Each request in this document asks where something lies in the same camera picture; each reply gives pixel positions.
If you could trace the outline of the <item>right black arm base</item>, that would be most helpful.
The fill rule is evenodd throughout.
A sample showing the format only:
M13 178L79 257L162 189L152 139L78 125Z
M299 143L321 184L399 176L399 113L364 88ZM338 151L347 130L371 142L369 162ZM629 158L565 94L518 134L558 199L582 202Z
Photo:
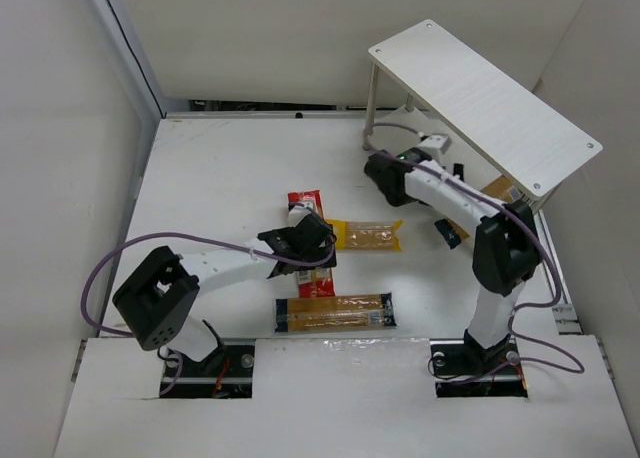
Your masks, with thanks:
M515 339L508 336L483 350L464 335L459 339L430 341L427 368L435 380L437 398L527 398L528 391L517 356Z

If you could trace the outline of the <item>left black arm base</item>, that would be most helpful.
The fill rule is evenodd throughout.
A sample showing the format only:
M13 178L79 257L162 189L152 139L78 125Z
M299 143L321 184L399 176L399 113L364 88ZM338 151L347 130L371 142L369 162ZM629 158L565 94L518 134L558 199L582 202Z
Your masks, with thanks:
M224 340L205 320L190 321L178 339L202 360L182 351L158 351L164 364L161 399L249 399L253 392L253 339Z

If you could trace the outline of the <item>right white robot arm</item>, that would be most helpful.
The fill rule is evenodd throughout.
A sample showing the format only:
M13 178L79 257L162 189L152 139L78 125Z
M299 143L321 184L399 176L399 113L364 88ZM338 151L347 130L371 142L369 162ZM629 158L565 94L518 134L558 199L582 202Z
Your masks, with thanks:
M521 200L505 203L470 187L417 147L398 156L369 156L364 173L387 202L426 204L473 239L472 271L479 283L464 342L483 360L506 346L509 318L541 255L533 213Z

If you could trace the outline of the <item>dark blue spaghetti bag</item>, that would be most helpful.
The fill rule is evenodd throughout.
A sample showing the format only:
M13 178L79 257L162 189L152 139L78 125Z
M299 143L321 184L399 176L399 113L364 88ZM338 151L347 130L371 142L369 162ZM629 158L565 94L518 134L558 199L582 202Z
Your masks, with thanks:
M513 203L522 197L521 192L504 176L489 183L482 192L507 203ZM463 228L448 218L436 221L434 226L450 249L455 249L469 237Z

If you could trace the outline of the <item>red spaghetti bag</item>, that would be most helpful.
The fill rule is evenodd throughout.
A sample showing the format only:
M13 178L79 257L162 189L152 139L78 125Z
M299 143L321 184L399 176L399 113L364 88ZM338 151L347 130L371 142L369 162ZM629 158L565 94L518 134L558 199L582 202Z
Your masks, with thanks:
M294 202L311 202L316 213L324 217L319 190L294 191L287 195L288 205ZM330 268L316 268L296 273L300 298L333 297L335 295L334 280Z

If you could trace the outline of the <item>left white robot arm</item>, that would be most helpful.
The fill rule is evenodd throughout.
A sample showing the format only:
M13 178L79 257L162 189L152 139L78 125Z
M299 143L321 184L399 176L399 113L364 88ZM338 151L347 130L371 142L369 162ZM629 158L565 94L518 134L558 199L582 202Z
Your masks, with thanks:
M332 226L305 211L293 226L259 233L244 245L219 242L210 252L153 249L117 289L112 302L144 351L166 348L204 368L220 361L212 325L191 315L199 297L252 280L336 265Z

